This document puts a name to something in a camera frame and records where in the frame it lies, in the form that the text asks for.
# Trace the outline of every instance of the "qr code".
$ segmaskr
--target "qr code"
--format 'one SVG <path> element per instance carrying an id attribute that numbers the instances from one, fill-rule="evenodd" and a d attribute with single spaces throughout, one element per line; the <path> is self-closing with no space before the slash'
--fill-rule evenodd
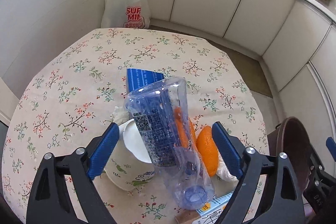
<path id="1" fill-rule="evenodd" d="M 150 125 L 149 125 L 147 115 L 134 116 L 134 121 L 135 121 L 135 124 L 136 124 L 139 131 L 150 131 L 150 130 L 152 130 Z"/>

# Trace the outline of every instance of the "blue gripper pad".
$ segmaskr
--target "blue gripper pad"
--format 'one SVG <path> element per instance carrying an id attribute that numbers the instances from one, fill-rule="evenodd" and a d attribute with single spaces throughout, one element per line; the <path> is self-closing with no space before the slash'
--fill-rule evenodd
<path id="1" fill-rule="evenodd" d="M 331 153 L 334 161 L 336 161 L 336 143 L 332 137 L 327 138 L 325 145 L 327 146 L 329 152 Z"/>
<path id="2" fill-rule="evenodd" d="M 242 159 L 232 145 L 229 139 L 229 134 L 220 122 L 216 122 L 212 125 L 212 138 L 231 175 L 240 179 L 243 175 L 243 171 L 241 169 Z"/>
<path id="3" fill-rule="evenodd" d="M 113 124 L 107 130 L 108 132 L 90 157 L 90 167 L 87 171 L 87 175 L 91 180 L 102 174 L 103 169 L 119 140 L 119 127 L 117 124 Z"/>

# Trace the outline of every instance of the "plastic bag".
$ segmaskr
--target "plastic bag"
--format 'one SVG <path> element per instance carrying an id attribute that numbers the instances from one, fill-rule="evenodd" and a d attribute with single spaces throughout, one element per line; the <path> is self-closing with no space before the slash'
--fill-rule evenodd
<path id="1" fill-rule="evenodd" d="M 231 175 L 220 153 L 218 153 L 218 168 L 217 168 L 216 175 L 226 182 L 237 182 L 238 181 L 236 176 Z"/>
<path id="2" fill-rule="evenodd" d="M 101 27 L 147 29 L 150 17 L 147 0 L 105 0 Z"/>
<path id="3" fill-rule="evenodd" d="M 129 112 L 123 106 L 115 106 L 112 115 L 114 117 L 113 122 L 119 126 L 130 120 Z"/>

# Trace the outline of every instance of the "floral tablecloth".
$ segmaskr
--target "floral tablecloth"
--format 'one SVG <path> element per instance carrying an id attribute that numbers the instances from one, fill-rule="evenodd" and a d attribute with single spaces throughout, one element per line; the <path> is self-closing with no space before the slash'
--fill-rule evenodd
<path id="1" fill-rule="evenodd" d="M 126 69 L 185 77 L 188 110 L 196 134 L 220 121 L 245 146 L 268 154 L 263 117 L 227 54 L 206 40 L 139 29 L 96 29 L 42 69 L 26 88 L 11 120 L 3 152 L 2 183 L 8 204 L 25 223 L 31 186 L 43 155 L 72 153 L 101 135 L 123 105 Z M 234 185 L 212 177 L 216 195 Z M 71 177 L 66 177 L 77 216 L 85 220 Z M 246 216 L 254 216 L 265 178 L 261 176 Z M 155 176 L 123 191 L 102 174 L 94 184 L 117 223 L 175 223 L 182 211 Z"/>

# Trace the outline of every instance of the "red text on bag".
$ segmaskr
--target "red text on bag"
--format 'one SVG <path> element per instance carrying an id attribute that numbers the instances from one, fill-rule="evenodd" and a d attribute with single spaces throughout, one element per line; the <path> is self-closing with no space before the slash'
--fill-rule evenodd
<path id="1" fill-rule="evenodd" d="M 126 15 L 127 15 L 127 21 L 140 21 L 140 13 L 141 13 L 141 7 L 127 7 L 126 8 Z"/>

